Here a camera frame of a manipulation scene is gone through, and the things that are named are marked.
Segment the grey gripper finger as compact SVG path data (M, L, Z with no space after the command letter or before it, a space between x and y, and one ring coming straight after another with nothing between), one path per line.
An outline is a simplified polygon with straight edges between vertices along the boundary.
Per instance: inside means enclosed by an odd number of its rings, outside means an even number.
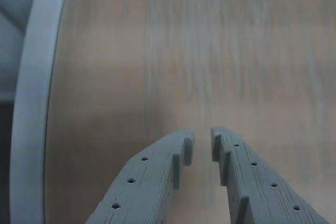
M231 223L327 223L235 132L214 127L211 135Z
M176 131L130 158L87 223L166 223L194 141L192 131Z

